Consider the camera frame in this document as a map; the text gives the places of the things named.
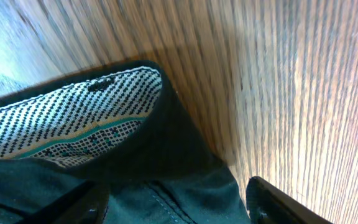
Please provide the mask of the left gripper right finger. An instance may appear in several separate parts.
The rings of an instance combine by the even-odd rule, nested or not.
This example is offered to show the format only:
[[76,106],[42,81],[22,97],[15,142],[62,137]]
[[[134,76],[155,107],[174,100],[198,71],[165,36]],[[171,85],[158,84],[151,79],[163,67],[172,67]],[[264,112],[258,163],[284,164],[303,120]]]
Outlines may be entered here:
[[247,184],[246,209],[252,223],[330,224],[259,176]]

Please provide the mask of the black shorts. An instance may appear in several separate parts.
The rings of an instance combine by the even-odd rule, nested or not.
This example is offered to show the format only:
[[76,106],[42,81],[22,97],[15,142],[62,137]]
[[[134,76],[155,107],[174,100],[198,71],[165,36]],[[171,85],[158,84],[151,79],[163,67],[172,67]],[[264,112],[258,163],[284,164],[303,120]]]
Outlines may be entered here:
[[0,223],[84,182],[109,185],[103,223],[249,223],[228,166],[149,60],[0,99]]

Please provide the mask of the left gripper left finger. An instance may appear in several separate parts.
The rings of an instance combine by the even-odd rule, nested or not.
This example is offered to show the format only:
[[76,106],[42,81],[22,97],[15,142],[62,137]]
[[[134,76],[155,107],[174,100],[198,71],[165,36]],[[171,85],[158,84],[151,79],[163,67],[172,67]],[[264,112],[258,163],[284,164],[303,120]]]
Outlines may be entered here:
[[17,224],[102,224],[108,202],[108,184],[84,182]]

